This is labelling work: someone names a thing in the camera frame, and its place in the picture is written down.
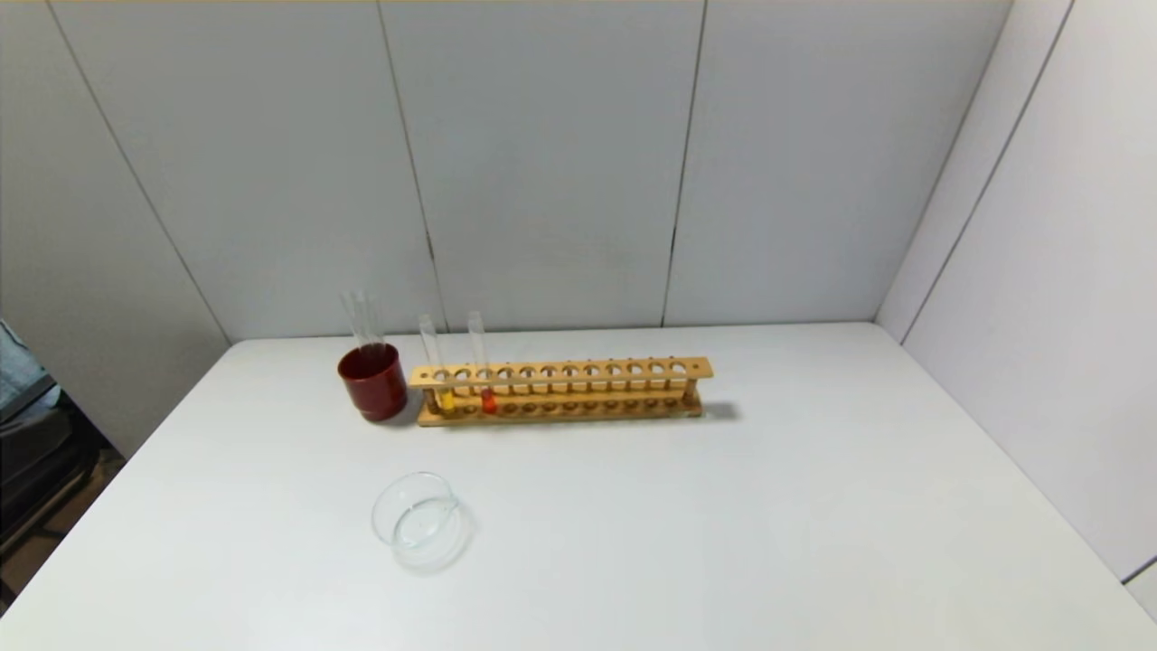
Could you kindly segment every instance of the orange liquid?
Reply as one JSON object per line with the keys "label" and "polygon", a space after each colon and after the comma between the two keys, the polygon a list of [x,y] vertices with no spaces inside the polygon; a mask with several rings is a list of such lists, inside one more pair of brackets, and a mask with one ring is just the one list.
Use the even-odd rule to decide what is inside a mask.
{"label": "orange liquid", "polygon": [[482,390],[482,412],[485,414],[498,414],[499,404],[494,400],[494,392],[491,390]]}

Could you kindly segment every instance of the white table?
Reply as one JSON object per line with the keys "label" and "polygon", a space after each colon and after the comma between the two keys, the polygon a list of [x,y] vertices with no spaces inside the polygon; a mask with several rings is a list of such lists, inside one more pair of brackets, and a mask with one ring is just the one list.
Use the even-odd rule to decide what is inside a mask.
{"label": "white table", "polygon": [[[395,338],[408,368],[417,338]],[[238,345],[0,620],[0,649],[1157,649],[1157,626],[868,324],[492,335],[493,362],[706,355],[703,420],[371,426],[347,339]],[[467,361],[454,338],[449,360]],[[479,531],[434,576],[369,509]]]}

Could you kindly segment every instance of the yellow liquid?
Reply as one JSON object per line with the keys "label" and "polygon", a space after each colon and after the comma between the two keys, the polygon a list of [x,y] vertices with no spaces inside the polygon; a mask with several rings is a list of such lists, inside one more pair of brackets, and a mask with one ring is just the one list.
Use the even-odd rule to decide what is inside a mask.
{"label": "yellow liquid", "polygon": [[439,401],[442,404],[442,409],[454,412],[454,390],[442,390],[439,392]]}

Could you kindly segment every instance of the black chair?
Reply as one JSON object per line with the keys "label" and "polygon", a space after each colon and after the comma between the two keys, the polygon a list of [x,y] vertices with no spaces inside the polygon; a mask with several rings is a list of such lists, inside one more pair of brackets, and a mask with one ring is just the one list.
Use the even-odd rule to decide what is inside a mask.
{"label": "black chair", "polygon": [[[0,412],[0,563],[29,537],[64,538],[44,524],[84,488],[108,445],[62,392],[47,413],[21,417],[54,386],[42,378]],[[0,601],[15,598],[0,580]]]}

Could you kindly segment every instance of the red cup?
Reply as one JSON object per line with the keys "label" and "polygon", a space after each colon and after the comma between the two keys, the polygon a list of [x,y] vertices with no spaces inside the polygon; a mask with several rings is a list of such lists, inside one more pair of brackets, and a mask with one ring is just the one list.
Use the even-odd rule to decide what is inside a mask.
{"label": "red cup", "polygon": [[406,407],[406,378],[398,349],[390,345],[356,348],[338,363],[349,399],[367,421],[385,421]]}

